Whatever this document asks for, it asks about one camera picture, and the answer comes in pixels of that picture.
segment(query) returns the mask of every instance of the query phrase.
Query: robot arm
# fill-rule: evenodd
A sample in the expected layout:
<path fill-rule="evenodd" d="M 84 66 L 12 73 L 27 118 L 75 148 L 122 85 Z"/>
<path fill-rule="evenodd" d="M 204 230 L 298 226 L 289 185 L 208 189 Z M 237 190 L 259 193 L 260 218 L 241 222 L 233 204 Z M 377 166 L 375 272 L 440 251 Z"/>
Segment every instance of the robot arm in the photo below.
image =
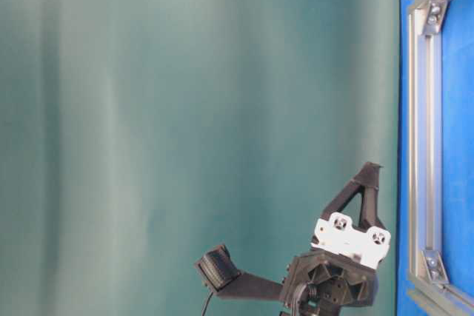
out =
<path fill-rule="evenodd" d="M 210 296 L 279 301 L 290 311 L 280 316 L 337 316 L 343 306 L 372 305 L 375 271 L 390 248 L 390 233 L 377 216 L 379 170 L 378 164 L 366 163 L 326 206 L 310 251 L 293 258 L 283 283 L 237 269 L 225 245 L 206 253 L 195 267 Z M 362 205 L 354 225 L 342 211 L 357 194 Z"/>

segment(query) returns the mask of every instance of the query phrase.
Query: bolt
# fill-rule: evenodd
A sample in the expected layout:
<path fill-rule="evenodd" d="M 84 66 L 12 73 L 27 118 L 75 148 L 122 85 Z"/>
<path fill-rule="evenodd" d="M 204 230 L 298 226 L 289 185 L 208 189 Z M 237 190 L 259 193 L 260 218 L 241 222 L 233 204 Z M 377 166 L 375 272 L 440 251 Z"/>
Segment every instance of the bolt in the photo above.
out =
<path fill-rule="evenodd" d="M 336 229 L 344 230 L 346 229 L 346 225 L 347 225 L 347 220 L 345 218 L 336 218 L 334 220 L 334 227 Z"/>
<path fill-rule="evenodd" d="M 375 242 L 375 244 L 383 244 L 383 242 L 385 242 L 385 235 L 381 232 L 374 233 L 372 236 L 372 239 Z"/>
<path fill-rule="evenodd" d="M 438 266 L 438 261 L 433 258 L 428 258 L 428 266 L 431 268 L 436 268 Z"/>
<path fill-rule="evenodd" d="M 428 16 L 428 24 L 429 25 L 434 25 L 438 21 L 438 18 L 434 15 Z"/>
<path fill-rule="evenodd" d="M 430 13 L 432 13 L 433 15 L 438 15 L 440 12 L 441 12 L 441 7 L 437 4 L 433 4 L 431 7 Z"/>
<path fill-rule="evenodd" d="M 432 270 L 431 271 L 431 278 L 432 279 L 438 279 L 439 278 L 439 272 L 437 270 Z"/>

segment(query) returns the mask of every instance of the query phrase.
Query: black cable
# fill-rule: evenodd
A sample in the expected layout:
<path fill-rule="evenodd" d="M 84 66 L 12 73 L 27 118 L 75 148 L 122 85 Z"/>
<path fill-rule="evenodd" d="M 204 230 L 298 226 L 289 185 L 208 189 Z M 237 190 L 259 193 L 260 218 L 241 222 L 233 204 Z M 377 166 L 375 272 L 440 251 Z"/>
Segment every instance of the black cable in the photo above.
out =
<path fill-rule="evenodd" d="M 202 314 L 201 316 L 206 315 L 207 307 L 209 306 L 210 298 L 214 295 L 213 292 L 210 292 L 209 296 L 207 297 L 206 301 L 204 302 L 204 306 L 202 308 Z"/>

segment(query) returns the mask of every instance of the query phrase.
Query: teal fabric backdrop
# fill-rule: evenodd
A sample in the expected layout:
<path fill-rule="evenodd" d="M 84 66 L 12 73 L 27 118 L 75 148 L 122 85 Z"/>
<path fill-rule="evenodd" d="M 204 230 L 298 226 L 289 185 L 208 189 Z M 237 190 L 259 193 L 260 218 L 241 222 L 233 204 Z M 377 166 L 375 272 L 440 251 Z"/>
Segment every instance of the teal fabric backdrop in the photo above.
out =
<path fill-rule="evenodd" d="M 0 315 L 197 315 L 221 242 L 280 280 L 365 161 L 393 243 L 343 315 L 394 315 L 398 0 L 0 5 Z"/>

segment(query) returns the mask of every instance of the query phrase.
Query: aluminum extrusion frame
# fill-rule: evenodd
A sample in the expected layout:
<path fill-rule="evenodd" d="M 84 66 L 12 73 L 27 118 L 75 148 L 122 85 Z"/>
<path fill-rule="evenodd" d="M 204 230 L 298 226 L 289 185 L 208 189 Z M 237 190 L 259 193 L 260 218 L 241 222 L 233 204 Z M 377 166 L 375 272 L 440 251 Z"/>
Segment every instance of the aluminum extrusion frame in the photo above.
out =
<path fill-rule="evenodd" d="M 442 263 L 441 33 L 450 0 L 413 0 L 409 36 L 410 297 L 428 314 L 474 315 Z"/>

